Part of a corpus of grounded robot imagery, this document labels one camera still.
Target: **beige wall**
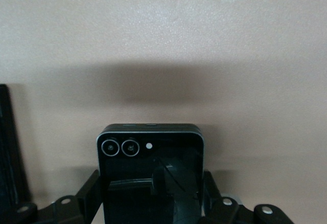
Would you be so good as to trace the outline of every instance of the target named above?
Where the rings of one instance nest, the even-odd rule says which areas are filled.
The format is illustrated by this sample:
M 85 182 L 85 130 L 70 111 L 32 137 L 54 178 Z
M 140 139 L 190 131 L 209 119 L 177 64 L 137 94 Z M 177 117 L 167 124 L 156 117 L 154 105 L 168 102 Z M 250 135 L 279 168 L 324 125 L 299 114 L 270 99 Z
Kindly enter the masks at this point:
M 223 192 L 325 223 L 326 2 L 0 0 L 0 82 L 36 203 L 76 193 L 107 124 L 188 122 Z

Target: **dual camera module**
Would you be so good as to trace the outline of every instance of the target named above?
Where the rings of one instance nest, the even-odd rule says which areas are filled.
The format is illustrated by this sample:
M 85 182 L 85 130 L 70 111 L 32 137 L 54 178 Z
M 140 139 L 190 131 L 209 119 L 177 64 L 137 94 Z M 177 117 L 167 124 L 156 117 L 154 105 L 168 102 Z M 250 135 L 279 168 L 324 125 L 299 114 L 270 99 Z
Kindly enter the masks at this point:
M 116 139 L 108 139 L 101 145 L 102 152 L 107 156 L 116 156 L 120 151 L 126 156 L 136 156 L 139 149 L 139 143 L 134 139 L 125 140 L 121 145 Z

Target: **black clamp arm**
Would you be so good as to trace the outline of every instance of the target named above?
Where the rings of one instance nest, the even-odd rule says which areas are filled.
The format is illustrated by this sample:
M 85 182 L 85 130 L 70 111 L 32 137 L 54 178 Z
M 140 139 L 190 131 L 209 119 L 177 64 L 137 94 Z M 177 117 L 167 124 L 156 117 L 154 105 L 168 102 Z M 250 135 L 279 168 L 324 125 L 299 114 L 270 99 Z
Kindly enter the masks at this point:
M 204 172 L 203 180 L 205 216 L 198 224 L 294 224 L 276 206 L 257 205 L 250 211 L 233 198 L 222 197 L 209 171 Z M 96 170 L 75 196 L 61 197 L 41 210 L 34 203 L 19 204 L 0 216 L 0 223 L 91 224 L 101 203 L 101 182 Z

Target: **black smartphone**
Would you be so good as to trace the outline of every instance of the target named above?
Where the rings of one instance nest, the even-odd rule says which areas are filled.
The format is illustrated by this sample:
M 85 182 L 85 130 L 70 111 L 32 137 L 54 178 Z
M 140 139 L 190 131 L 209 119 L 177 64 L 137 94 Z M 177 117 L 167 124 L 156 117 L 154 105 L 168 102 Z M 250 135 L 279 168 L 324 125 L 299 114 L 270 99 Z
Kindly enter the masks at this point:
M 112 124 L 97 138 L 106 224 L 196 224 L 203 136 L 193 124 Z

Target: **wall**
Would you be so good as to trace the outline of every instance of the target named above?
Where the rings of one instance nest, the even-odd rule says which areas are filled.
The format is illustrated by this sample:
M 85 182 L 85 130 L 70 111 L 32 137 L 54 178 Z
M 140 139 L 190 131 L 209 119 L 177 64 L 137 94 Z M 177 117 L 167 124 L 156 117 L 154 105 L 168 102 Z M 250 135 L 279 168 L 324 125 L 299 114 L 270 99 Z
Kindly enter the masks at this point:
M 221 191 L 324 223 L 326 1 L 0 0 L 36 203 L 76 193 L 107 124 L 188 122 Z

